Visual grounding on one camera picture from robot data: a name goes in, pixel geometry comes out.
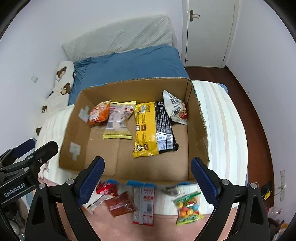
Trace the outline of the red white spicy strip packet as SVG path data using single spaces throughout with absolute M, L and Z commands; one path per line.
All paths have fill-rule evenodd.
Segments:
M 133 223 L 138 225 L 153 226 L 155 187 L 136 183 L 133 191 L 133 203 L 137 209 L 133 213 Z

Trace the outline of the pink brown suede blanket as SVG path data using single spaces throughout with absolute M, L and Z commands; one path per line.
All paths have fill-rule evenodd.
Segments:
M 155 190 L 152 226 L 133 223 L 132 213 L 113 217 L 103 203 L 96 208 L 91 208 L 87 203 L 82 210 L 101 240 L 194 240 L 207 222 L 213 207 L 201 195 L 199 211 L 203 218 L 177 226 L 178 212 L 173 200 L 173 196 Z

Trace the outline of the yellow clear pastry snack bag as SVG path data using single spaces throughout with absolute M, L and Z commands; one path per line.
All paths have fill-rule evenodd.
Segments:
M 132 134 L 127 128 L 127 121 L 134 113 L 136 101 L 111 102 L 109 108 L 109 118 L 103 139 L 123 138 L 132 139 Z

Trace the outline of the orange chip bag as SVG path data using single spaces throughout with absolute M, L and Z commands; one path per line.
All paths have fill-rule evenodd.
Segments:
M 95 106 L 89 114 L 88 125 L 97 126 L 107 121 L 109 118 L 110 104 L 111 101 L 108 100 L 100 102 L 97 106 Z

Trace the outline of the brown cardboard box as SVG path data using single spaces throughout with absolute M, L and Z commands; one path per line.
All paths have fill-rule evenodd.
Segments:
M 186 124 L 172 123 L 171 133 L 156 129 L 156 120 L 147 116 L 154 110 L 149 103 L 162 101 L 167 91 L 185 104 Z M 132 139 L 105 139 L 108 123 L 90 126 L 84 114 L 104 101 L 143 104 L 127 120 Z M 153 184 L 176 184 L 193 181 L 191 161 L 200 158 L 209 163 L 205 120 L 194 85 L 188 78 L 151 78 L 128 80 L 90 87 L 82 90 L 76 99 L 60 150 L 59 166 L 66 170 L 81 171 L 95 157 L 102 157 L 104 180 L 129 180 Z

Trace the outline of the small red triangle packet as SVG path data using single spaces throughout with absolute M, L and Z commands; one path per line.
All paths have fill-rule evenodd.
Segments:
M 118 186 L 114 183 L 99 181 L 96 193 L 101 195 L 118 196 Z

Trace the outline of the dark red snack packet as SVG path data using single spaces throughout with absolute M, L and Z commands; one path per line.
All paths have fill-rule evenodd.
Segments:
M 133 203 L 128 191 L 121 193 L 119 196 L 105 200 L 104 204 L 113 217 L 137 211 L 137 207 Z

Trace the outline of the white striped blanket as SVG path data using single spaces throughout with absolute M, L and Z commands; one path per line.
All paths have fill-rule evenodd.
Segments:
M 215 171 L 221 179 L 225 178 L 232 184 L 245 186 L 248 165 L 247 139 L 243 123 L 234 103 L 220 84 L 194 80 L 193 85 L 205 120 L 209 169 Z M 44 115 L 44 123 L 37 139 L 36 149 L 49 141 L 55 141 L 59 148 L 62 146 L 74 107 L 75 105 L 73 104 L 54 114 L 41 114 L 41 116 Z M 180 132 L 185 127 L 188 126 L 173 124 L 173 133 L 179 144 L 177 152 L 181 151 L 181 147 L 186 151 L 188 149 L 185 146 L 186 140 L 183 140 L 185 133 Z M 108 161 L 112 161 L 119 156 L 119 150 L 121 150 L 120 148 L 123 144 L 125 146 L 123 147 L 124 154 L 127 154 L 127 157 L 131 158 L 132 162 L 136 164 L 140 162 L 141 158 L 134 159 L 132 157 L 134 140 L 124 138 L 103 139 L 104 130 L 105 126 L 91 128 L 90 140 L 87 141 L 88 144 L 91 144 L 91 142 L 95 144 L 95 151 L 99 151 L 99 144 L 107 145 L 107 147 L 103 147 L 102 153 L 88 153 L 87 156 L 90 161 L 95 156 L 103 157 L 105 160 L 104 174 L 115 173 L 115 167 L 109 167 Z M 75 178 L 78 172 L 60 168 L 59 158 L 60 150 L 58 150 L 58 154 L 41 166 L 38 178 L 45 178 L 56 184 L 62 184 L 69 178 Z M 154 214 L 177 215 L 173 199 L 176 199 L 176 197 L 174 198 L 164 194 L 162 191 L 156 190 Z M 210 214 L 213 209 L 213 206 L 207 203 L 203 193 L 201 193 L 199 201 L 199 211 L 201 214 Z

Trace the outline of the bear print pillow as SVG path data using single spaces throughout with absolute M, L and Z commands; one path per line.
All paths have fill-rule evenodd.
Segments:
M 59 64 L 54 87 L 42 106 L 41 114 L 36 122 L 36 137 L 39 136 L 46 119 L 68 106 L 71 88 L 74 83 L 74 63 L 63 61 Z

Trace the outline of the white nut snack bag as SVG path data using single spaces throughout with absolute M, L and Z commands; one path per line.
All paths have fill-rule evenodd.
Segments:
M 165 110 L 170 119 L 175 123 L 187 125 L 187 111 L 184 102 L 166 90 L 163 91 Z

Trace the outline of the green gumball candy bag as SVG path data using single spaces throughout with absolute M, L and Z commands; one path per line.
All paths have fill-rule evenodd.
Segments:
M 196 191 L 173 200 L 178 212 L 176 226 L 186 225 L 204 218 L 199 210 L 200 195 L 201 192 Z

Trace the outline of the blue bed sheet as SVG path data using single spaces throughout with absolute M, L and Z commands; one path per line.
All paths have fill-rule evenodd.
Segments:
M 189 77 L 178 50 L 166 44 L 76 61 L 74 76 L 69 105 L 76 102 L 83 89 L 92 86 L 133 79 Z

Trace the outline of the yellow black snack bag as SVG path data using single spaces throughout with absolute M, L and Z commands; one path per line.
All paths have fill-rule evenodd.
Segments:
M 135 116 L 134 158 L 159 155 L 177 151 L 171 121 L 162 101 L 137 104 Z

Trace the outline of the pale green snack packet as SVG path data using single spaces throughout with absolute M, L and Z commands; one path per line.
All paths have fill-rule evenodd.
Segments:
M 174 187 L 161 186 L 159 189 L 163 194 L 172 196 L 172 197 L 177 197 L 181 193 L 180 189 L 177 186 L 174 186 Z

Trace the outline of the white door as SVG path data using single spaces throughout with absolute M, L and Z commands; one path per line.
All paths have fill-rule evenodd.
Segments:
M 189 11 L 199 19 L 189 21 Z M 236 28 L 239 1 L 183 1 L 182 61 L 186 67 L 225 66 Z

